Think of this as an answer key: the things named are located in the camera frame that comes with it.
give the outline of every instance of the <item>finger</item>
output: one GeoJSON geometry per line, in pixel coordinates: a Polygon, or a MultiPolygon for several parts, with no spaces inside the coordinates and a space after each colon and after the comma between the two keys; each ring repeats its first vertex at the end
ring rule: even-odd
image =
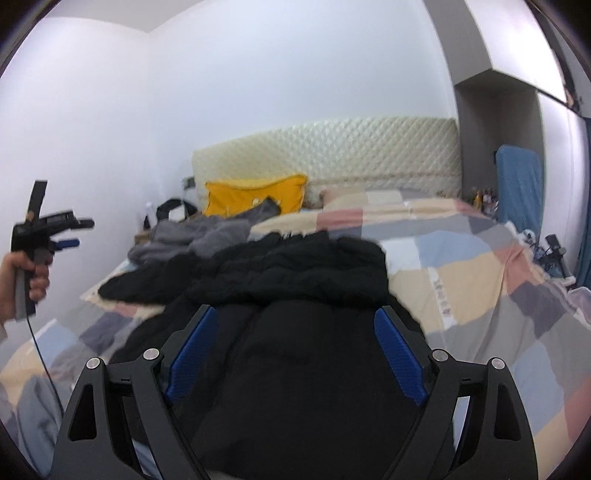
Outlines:
{"type": "Polygon", "coordinates": [[[35,290],[29,291],[29,298],[32,301],[42,301],[46,295],[47,292],[42,288],[36,288],[35,290]]]}
{"type": "Polygon", "coordinates": [[[49,267],[46,265],[37,265],[35,268],[35,276],[37,277],[49,277],[49,267]]]}
{"type": "Polygon", "coordinates": [[[37,277],[31,280],[31,290],[46,290],[49,288],[49,278],[37,277]]]}
{"type": "Polygon", "coordinates": [[[12,252],[6,255],[5,259],[13,268],[22,268],[23,270],[35,270],[35,264],[25,252],[12,252]]]}

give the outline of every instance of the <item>black cable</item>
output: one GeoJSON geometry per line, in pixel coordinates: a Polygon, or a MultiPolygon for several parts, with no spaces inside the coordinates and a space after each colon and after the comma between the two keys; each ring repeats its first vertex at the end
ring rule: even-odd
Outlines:
{"type": "Polygon", "coordinates": [[[29,326],[29,331],[31,332],[31,337],[33,339],[33,342],[35,343],[35,348],[37,349],[37,355],[39,355],[39,360],[41,360],[41,363],[43,364],[43,368],[45,369],[45,373],[47,375],[47,378],[49,379],[49,383],[51,384],[51,387],[53,389],[53,393],[56,396],[56,400],[57,400],[57,404],[60,407],[60,415],[61,415],[61,419],[64,419],[64,406],[61,404],[61,400],[60,400],[60,395],[57,392],[57,388],[55,383],[53,382],[53,379],[51,378],[51,375],[49,374],[49,370],[47,369],[47,365],[45,364],[45,360],[43,360],[43,356],[41,354],[41,350],[39,350],[39,344],[37,343],[37,339],[35,338],[35,334],[33,333],[33,327],[31,327],[31,321],[29,319],[29,314],[27,313],[27,325],[29,326]]]}

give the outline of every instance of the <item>human hand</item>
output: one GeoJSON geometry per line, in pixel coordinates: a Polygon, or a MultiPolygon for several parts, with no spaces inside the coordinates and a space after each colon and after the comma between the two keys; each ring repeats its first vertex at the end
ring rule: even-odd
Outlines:
{"type": "Polygon", "coordinates": [[[35,278],[31,280],[29,297],[33,301],[41,301],[49,288],[49,265],[52,262],[51,255],[48,255],[45,265],[35,265],[25,252],[12,252],[4,256],[0,266],[0,324],[16,315],[14,297],[17,270],[20,268],[35,272],[35,278]]]}

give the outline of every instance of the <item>silver screw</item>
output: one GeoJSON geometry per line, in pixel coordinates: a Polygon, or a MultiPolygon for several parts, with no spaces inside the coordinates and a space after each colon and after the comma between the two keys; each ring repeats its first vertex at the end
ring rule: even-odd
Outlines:
{"type": "Polygon", "coordinates": [[[97,357],[91,358],[90,360],[88,360],[86,362],[86,368],[90,368],[91,370],[93,368],[98,367],[99,365],[100,365],[100,358],[97,358],[97,357]]]}
{"type": "Polygon", "coordinates": [[[491,363],[492,366],[495,367],[497,370],[503,370],[505,368],[505,362],[500,358],[493,358],[491,363]]]}
{"type": "Polygon", "coordinates": [[[433,351],[433,358],[438,362],[444,362],[449,358],[449,355],[445,350],[438,349],[433,351]]]}
{"type": "Polygon", "coordinates": [[[144,352],[144,358],[146,360],[154,360],[155,358],[158,358],[158,355],[160,355],[160,351],[157,348],[148,348],[144,352]]]}

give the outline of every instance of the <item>black jacket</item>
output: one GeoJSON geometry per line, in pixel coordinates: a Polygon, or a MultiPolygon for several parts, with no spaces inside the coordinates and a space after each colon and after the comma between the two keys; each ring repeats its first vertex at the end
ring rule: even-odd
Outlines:
{"type": "Polygon", "coordinates": [[[202,303],[218,310],[206,367],[175,406],[206,468],[245,480],[385,473],[418,411],[375,339],[375,310],[392,304],[420,329],[388,294],[377,245],[326,233],[269,235],[230,247],[216,261],[177,257],[143,270],[111,280],[101,294],[170,298],[181,289],[176,274],[190,287],[134,331],[112,362],[160,347],[202,303]]]}

